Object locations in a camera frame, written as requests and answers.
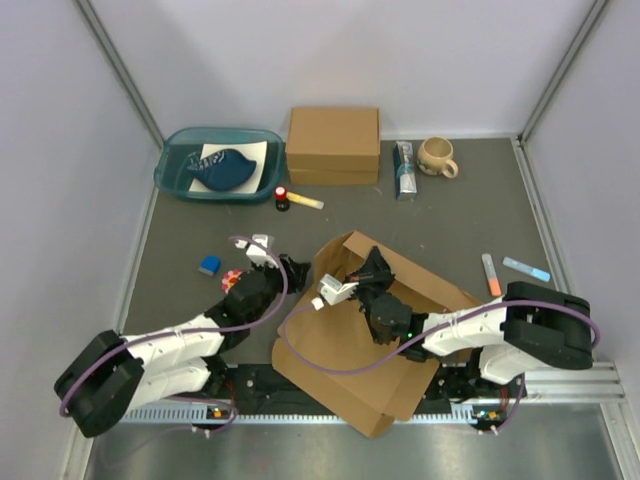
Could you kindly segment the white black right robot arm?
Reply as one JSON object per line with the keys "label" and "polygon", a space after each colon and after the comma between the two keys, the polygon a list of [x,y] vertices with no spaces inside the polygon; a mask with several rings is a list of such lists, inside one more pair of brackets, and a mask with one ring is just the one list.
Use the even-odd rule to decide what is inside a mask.
{"label": "white black right robot arm", "polygon": [[345,279],[375,343],[396,343],[397,355],[414,362],[472,350],[466,380],[478,395],[543,367],[579,371],[593,365],[599,335],[590,304],[580,297],[517,281],[484,305],[418,312],[391,293],[395,275],[378,248]]}

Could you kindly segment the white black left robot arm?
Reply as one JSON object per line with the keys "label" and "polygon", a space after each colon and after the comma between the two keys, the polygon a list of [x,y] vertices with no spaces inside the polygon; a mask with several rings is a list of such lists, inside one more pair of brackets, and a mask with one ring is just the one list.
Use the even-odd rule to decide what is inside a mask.
{"label": "white black left robot arm", "polygon": [[222,354],[306,284],[310,263],[286,254],[279,261],[241,272],[222,300],[183,324],[146,335],[97,334],[54,384],[63,415],[94,438],[148,403],[220,394],[227,382]]}

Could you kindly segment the brown cardboard box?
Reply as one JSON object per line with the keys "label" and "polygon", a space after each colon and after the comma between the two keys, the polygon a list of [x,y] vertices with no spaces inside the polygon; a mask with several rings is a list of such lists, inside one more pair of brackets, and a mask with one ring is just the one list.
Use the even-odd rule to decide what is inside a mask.
{"label": "brown cardboard box", "polygon": [[[372,247],[378,246],[395,274],[390,291],[418,312],[457,311],[482,302],[436,274],[420,267],[361,232],[353,231],[327,243],[314,258],[312,286],[294,307],[309,308],[324,274],[339,280],[361,267]],[[305,359],[335,370],[355,370],[381,360],[397,348],[375,344],[357,301],[325,306],[319,311],[296,312],[286,328],[278,328],[273,368],[333,414],[366,437],[375,438],[394,421],[408,421],[440,366],[394,356],[388,362],[357,375],[330,375],[305,364],[282,337]]]}

